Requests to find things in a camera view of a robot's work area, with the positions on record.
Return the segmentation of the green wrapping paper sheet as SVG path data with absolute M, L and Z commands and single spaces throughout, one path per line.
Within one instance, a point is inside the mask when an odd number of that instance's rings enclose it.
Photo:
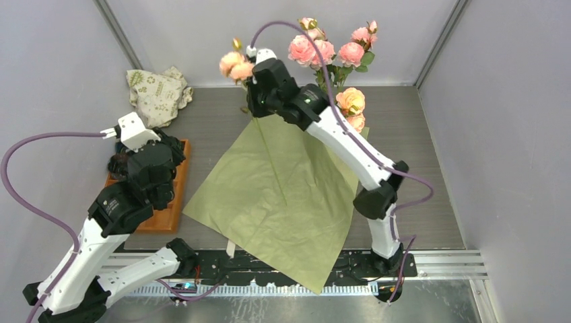
M 255 118 L 183 212 L 319 294 L 349 233 L 358 182 L 308 133 Z

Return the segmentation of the pink rose stem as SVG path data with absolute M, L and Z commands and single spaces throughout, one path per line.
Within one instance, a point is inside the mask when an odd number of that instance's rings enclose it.
M 311 41 L 304 35 L 297 35 L 288 46 L 289 60 L 303 67 L 309 67 L 315 55 L 316 51 Z
M 350 41 L 344 44 L 337 53 L 340 66 L 336 68 L 335 85 L 343 87 L 352 72 L 366 73 L 372 64 L 375 54 L 372 52 L 374 43 L 378 40 L 378 24 L 372 20 L 367 26 L 358 28 L 351 33 Z
M 325 33 L 317 26 L 317 21 L 313 18 L 303 17 L 298 20 L 298 23 L 318 47 L 319 52 L 324 58 L 325 65 L 327 67 L 331 65 L 333 63 L 333 57 L 335 56 L 335 49 L 333 44 L 327 41 Z M 317 54 L 309 67 L 315 70 L 314 74 L 316 76 L 317 85 L 326 91 L 325 81 L 331 78 L 327 73 L 323 73 L 322 64 Z

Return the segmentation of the peach rose stem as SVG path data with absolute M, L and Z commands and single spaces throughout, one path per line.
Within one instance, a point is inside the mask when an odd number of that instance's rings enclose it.
M 224 55 L 219 68 L 225 77 L 229 77 L 246 92 L 246 102 L 252 98 L 250 93 L 252 69 L 255 59 L 242 52 L 238 39 L 233 39 L 233 51 Z M 277 147 L 274 140 L 281 121 L 274 116 L 255 117 L 248 109 L 242 108 L 250 122 L 237 140 L 222 156 L 217 165 L 222 188 L 231 195 L 235 203 L 242 207 L 256 205 L 262 201 L 286 203 L 285 193 L 277 177 L 277 168 L 271 157 L 271 150 Z
M 363 92 L 354 87 L 339 92 L 336 96 L 337 106 L 340 108 L 342 115 L 348 123 L 358 132 L 361 133 L 365 127 L 366 118 L 364 109 L 366 107 L 366 98 Z

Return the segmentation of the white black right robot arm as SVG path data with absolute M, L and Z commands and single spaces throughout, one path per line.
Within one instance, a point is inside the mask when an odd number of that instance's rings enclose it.
M 372 235 L 371 268 L 375 275 L 391 276 L 400 267 L 402 243 L 390 222 L 397 191 L 408 171 L 405 162 L 393 162 L 379 153 L 340 115 L 317 85 L 299 87 L 284 63 L 271 50 L 255 58 L 248 78 L 248 109 L 255 118 L 276 114 L 324 143 L 357 175 L 363 189 L 355 209 L 367 218 Z

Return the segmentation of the beige satin ribbon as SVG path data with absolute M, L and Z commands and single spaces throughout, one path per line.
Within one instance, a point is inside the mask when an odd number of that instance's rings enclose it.
M 226 245 L 226 254 L 229 256 L 230 259 L 233 259 L 235 257 L 235 253 L 236 253 L 236 244 L 231 239 L 228 239 Z

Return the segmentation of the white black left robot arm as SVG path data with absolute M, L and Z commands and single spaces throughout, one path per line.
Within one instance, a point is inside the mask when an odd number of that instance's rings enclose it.
M 110 255 L 175 197 L 184 143 L 154 129 L 153 139 L 128 149 L 120 177 L 105 186 L 88 210 L 69 253 L 43 281 L 26 285 L 23 294 L 39 322 L 96 322 L 116 301 L 164 277 L 195 273 L 195 251 L 180 238 L 151 256 L 108 274 L 100 269 Z

